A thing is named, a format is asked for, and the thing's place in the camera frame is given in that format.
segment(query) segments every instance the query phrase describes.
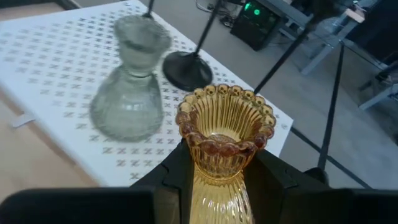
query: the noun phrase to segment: glass vase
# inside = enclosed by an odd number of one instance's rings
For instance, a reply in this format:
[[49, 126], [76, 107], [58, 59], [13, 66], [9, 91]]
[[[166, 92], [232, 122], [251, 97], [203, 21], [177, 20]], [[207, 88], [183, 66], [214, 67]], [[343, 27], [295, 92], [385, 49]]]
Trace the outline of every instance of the glass vase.
[[190, 223], [254, 223], [242, 170], [274, 134], [272, 108], [240, 86], [208, 85], [176, 122], [195, 161]]
[[140, 141], [163, 120], [159, 84], [152, 73], [171, 38], [155, 20], [126, 16], [115, 23], [122, 64], [102, 83], [91, 102], [94, 126], [118, 141]]

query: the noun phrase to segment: black pole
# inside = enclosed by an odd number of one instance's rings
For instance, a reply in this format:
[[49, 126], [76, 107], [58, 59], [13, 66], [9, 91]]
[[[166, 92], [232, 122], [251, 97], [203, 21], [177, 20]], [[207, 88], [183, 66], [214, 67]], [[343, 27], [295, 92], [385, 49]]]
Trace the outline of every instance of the black pole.
[[277, 63], [269, 70], [268, 74], [261, 80], [260, 84], [254, 89], [254, 94], [260, 92], [262, 87], [275, 75], [275, 72], [278, 71], [280, 66], [285, 63], [285, 61], [290, 57], [290, 55], [294, 52], [294, 50], [307, 38], [307, 35], [312, 31], [312, 27], [305, 26], [303, 32], [294, 40], [292, 45], [286, 50], [286, 52], [281, 56], [281, 58], [277, 61]]
[[150, 0], [150, 1], [149, 1], [149, 4], [148, 4], [148, 11], [147, 11], [144, 15], [142, 15], [142, 16], [148, 17], [148, 18], [152, 18], [151, 13], [152, 13], [152, 9], [154, 8], [154, 2], [155, 2], [155, 0]]
[[201, 47], [202, 47], [202, 45], [203, 45], [203, 43], [204, 43], [204, 41], [205, 41], [205, 39], [207, 37], [207, 34], [209, 33], [210, 27], [213, 24], [214, 19], [217, 16], [218, 10], [220, 9], [222, 2], [223, 2], [223, 0], [218, 0], [217, 3], [216, 3], [216, 6], [214, 7], [213, 11], [211, 12], [209, 21], [207, 22], [205, 30], [203, 31], [203, 33], [201, 34], [201, 37], [199, 39], [199, 43], [197, 45], [197, 48], [196, 48], [195, 52], [193, 53], [194, 56], [198, 56], [199, 51], [200, 51], [200, 49], [201, 49]]
[[325, 170], [326, 167], [326, 160], [328, 158], [328, 151], [331, 139], [331, 130], [333, 129], [333, 120], [335, 119], [335, 109], [337, 102], [338, 87], [340, 85], [341, 70], [343, 68], [343, 58], [344, 58], [344, 45], [342, 44], [340, 49], [340, 55], [338, 58], [335, 84], [333, 86], [333, 93], [331, 95], [328, 121], [326, 122], [325, 136], [323, 137], [321, 152], [318, 160], [318, 167], [323, 170]]

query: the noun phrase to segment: patterned tabletop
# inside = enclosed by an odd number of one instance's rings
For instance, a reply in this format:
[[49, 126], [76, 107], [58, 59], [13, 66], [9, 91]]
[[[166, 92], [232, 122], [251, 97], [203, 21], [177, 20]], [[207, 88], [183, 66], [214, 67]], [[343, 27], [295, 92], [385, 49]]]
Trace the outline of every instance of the patterned tabletop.
[[[187, 92], [156, 74], [165, 117], [158, 133], [142, 142], [115, 142], [90, 123], [88, 105], [100, 83], [120, 64], [113, 35], [116, 19], [143, 14], [139, 1], [58, 12], [0, 22], [0, 87], [72, 159], [103, 186], [128, 186], [159, 164], [181, 140], [176, 106]], [[174, 38], [165, 55], [191, 51], [195, 44], [158, 15]], [[215, 74], [214, 83], [252, 89], [206, 52], [200, 55]], [[275, 135], [266, 147], [279, 156], [293, 120], [274, 108]]]

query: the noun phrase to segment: green light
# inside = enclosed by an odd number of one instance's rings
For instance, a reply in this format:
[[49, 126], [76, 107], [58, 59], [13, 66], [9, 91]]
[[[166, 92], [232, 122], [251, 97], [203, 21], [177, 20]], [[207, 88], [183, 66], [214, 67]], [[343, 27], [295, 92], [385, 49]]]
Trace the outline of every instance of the green light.
[[244, 10], [246, 11], [247, 9], [249, 9], [250, 8], [250, 6], [251, 6], [251, 3], [249, 2], [249, 3], [247, 3], [245, 6], [244, 6]]

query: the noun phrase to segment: wooden surface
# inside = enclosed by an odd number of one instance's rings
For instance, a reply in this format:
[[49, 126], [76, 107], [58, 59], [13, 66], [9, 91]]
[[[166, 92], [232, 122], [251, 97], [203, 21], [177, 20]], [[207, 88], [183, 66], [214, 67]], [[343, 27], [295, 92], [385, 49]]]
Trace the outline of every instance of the wooden surface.
[[[0, 21], [62, 10], [55, 3], [0, 9]], [[0, 203], [24, 189], [97, 186], [34, 123], [12, 128], [20, 114], [0, 92]]]

